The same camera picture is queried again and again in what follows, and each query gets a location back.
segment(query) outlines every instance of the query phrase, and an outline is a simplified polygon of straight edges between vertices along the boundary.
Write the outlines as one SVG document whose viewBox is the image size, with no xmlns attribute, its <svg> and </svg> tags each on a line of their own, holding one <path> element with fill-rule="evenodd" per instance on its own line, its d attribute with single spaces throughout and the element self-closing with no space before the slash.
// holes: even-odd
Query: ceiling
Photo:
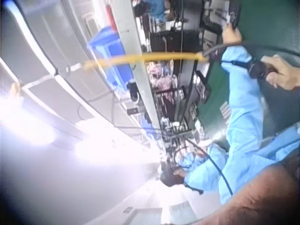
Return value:
<svg viewBox="0 0 300 225">
<path fill-rule="evenodd" d="M 58 69 L 64 69 L 85 60 L 91 60 L 92 54 L 86 48 L 91 39 L 87 31 L 85 17 L 93 13 L 93 4 L 89 0 L 31 0 L 19 1 L 28 26 L 40 47 Z M 13 16 L 6 10 L 1 14 L 1 58 L 24 84 L 48 74 L 47 70 L 34 54 Z M 65 79 L 85 100 L 105 97 L 90 104 L 115 126 L 136 127 L 138 118 L 129 117 L 126 107 L 132 103 L 120 103 L 115 97 L 104 75 L 99 69 L 72 72 Z M 70 96 L 55 80 L 46 81 L 30 89 L 34 95 L 52 108 L 58 115 L 71 123 L 93 116 Z M 147 147 L 148 139 L 139 129 L 124 129 L 124 133 L 136 134 L 132 138 Z"/>
</svg>

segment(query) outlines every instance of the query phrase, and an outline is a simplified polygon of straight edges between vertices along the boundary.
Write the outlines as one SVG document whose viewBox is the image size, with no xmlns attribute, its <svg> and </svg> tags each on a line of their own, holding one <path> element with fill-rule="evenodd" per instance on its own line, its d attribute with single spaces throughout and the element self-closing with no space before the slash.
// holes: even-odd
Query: yellow hose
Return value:
<svg viewBox="0 0 300 225">
<path fill-rule="evenodd" d="M 82 65 L 83 69 L 96 67 L 110 67 L 120 64 L 135 63 L 137 61 L 155 61 L 155 60 L 198 60 L 207 62 L 206 58 L 201 53 L 189 52 L 153 52 L 143 53 L 142 55 L 125 55 L 112 57 L 110 59 L 89 60 Z"/>
</svg>

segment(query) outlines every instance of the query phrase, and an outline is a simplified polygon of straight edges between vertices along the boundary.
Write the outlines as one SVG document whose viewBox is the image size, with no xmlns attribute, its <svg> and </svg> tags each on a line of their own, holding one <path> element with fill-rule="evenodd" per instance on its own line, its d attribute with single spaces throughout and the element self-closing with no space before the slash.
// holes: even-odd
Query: floor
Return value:
<svg viewBox="0 0 300 225">
<path fill-rule="evenodd" d="M 300 52 L 300 2 L 298 0 L 242 0 L 239 29 L 243 39 L 255 43 L 284 46 Z M 255 57 L 274 55 L 276 52 L 248 49 Z M 280 54 L 288 62 L 300 66 L 300 59 Z M 205 105 L 199 105 L 199 120 L 208 137 L 226 129 L 226 118 L 220 107 L 229 96 L 229 79 L 215 63 L 208 75 L 211 96 Z M 300 120 L 299 95 L 296 91 L 274 89 L 260 82 L 265 100 L 264 137 L 273 135 Z M 225 139 L 221 145 L 228 147 Z"/>
</svg>

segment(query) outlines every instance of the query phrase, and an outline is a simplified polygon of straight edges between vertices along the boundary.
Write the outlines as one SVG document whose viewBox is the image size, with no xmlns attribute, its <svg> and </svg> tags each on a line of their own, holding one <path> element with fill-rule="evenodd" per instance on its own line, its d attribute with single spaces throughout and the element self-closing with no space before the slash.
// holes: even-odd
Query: human hand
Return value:
<svg viewBox="0 0 300 225">
<path fill-rule="evenodd" d="M 242 41 L 242 35 L 240 34 L 239 29 L 236 28 L 233 30 L 231 23 L 223 28 L 222 38 L 224 44 L 239 43 Z"/>
<path fill-rule="evenodd" d="M 300 86 L 300 68 L 292 67 L 279 55 L 264 56 L 262 61 L 271 64 L 278 71 L 278 73 L 269 73 L 266 78 L 275 88 L 279 85 L 286 90 L 292 90 L 294 87 Z"/>
</svg>

